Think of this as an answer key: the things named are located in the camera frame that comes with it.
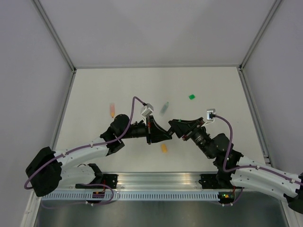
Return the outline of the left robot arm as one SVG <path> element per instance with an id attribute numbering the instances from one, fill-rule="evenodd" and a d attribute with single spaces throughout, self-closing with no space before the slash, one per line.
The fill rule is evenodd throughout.
<path id="1" fill-rule="evenodd" d="M 160 127 L 152 115 L 133 124 L 129 121 L 125 114 L 116 116 L 103 134 L 78 148 L 62 151 L 42 148 L 26 168 L 28 181 L 25 189 L 33 189 L 38 197 L 48 195 L 63 181 L 64 171 L 82 162 L 116 153 L 124 147 L 123 139 L 145 137 L 148 144 L 172 139 L 172 129 Z"/>

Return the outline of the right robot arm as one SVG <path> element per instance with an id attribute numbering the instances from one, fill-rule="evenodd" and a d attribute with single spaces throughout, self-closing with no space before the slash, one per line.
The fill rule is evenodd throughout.
<path id="1" fill-rule="evenodd" d="M 254 161 L 233 150 L 232 137 L 220 133 L 211 138 L 202 118 L 169 121 L 170 133 L 184 141 L 192 140 L 217 167 L 216 183 L 225 188 L 247 188 L 285 201 L 288 207 L 303 212 L 303 176 L 284 172 Z"/>

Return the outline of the bright green pen cap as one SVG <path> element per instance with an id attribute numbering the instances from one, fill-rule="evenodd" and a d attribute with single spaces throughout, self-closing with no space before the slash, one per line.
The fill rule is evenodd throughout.
<path id="1" fill-rule="evenodd" d="M 196 96 L 195 96 L 195 95 L 193 95 L 193 94 L 189 95 L 189 99 L 190 99 L 190 100 L 195 99 L 195 97 L 196 97 Z"/>

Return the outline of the translucent green highlighter pen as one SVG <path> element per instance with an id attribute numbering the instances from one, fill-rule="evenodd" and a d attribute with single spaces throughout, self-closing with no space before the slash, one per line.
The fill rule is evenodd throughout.
<path id="1" fill-rule="evenodd" d="M 160 110 L 160 115 L 164 115 L 169 107 L 169 102 L 166 102 Z"/>

